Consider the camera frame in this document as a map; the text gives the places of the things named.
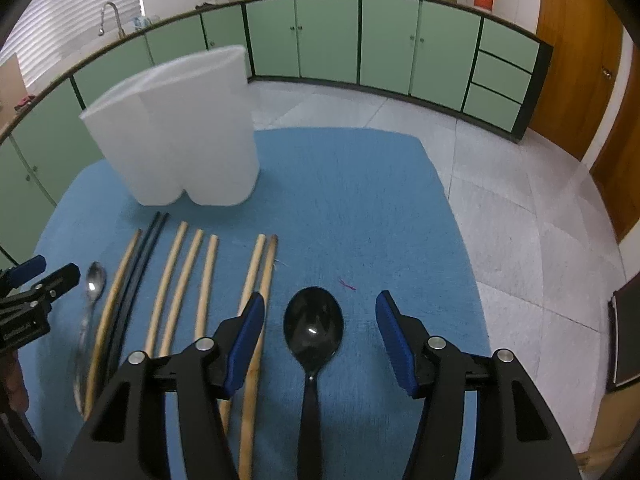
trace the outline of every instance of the spoon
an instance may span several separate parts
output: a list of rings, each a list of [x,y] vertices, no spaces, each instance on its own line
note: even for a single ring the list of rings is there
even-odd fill
[[[74,373],[74,400],[76,401],[76,408],[80,415],[84,413],[84,406],[82,405],[82,399],[84,399],[84,392],[82,391],[81,381],[81,369],[82,358],[86,351],[86,334],[89,329],[89,322],[94,313],[94,306],[100,299],[104,290],[104,285],[107,282],[107,272],[100,262],[93,262],[89,266],[89,270],[86,272],[84,279],[84,293],[86,295],[86,306],[84,307],[84,316],[80,323],[80,337],[78,338],[78,348],[75,355],[75,373]]]
[[[284,337],[305,371],[305,394],[298,436],[298,480],[322,478],[316,377],[340,346],[343,332],[340,305],[324,288],[303,288],[289,301],[284,313]]]

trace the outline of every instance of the tiled floor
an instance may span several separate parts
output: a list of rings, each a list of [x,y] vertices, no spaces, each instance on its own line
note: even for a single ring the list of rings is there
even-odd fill
[[[355,126],[422,142],[462,232],[492,349],[513,349],[574,452],[606,380],[606,302],[625,276],[587,169],[538,134],[513,144],[452,117],[356,91],[255,82],[257,129]]]

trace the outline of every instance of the window blind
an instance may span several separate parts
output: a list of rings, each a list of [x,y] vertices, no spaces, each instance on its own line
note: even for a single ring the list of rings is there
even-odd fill
[[[140,0],[32,0],[0,51],[0,64],[18,55],[25,86],[57,62],[94,40],[100,9],[112,1],[124,24],[140,14]],[[116,27],[113,9],[105,11],[104,30]]]

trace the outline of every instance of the silver rivet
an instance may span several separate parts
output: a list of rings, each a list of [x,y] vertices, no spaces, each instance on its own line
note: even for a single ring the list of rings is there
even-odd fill
[[[447,342],[439,335],[434,335],[427,340],[427,345],[434,350],[442,350],[447,345]]]
[[[213,348],[213,339],[210,337],[203,337],[196,341],[196,348],[202,352]]]
[[[135,352],[132,352],[128,359],[128,361],[132,365],[139,365],[144,360],[145,360],[145,353],[141,352],[140,350],[136,350]]]
[[[510,363],[511,361],[513,361],[513,352],[511,350],[507,350],[506,348],[498,350],[498,359],[500,359],[500,361],[502,361],[503,363]]]

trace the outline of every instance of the white plastic container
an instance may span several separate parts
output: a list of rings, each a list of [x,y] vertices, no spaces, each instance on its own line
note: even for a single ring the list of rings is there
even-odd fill
[[[181,57],[111,88],[80,115],[143,205],[183,190],[201,205],[235,205],[258,176],[244,47]]]

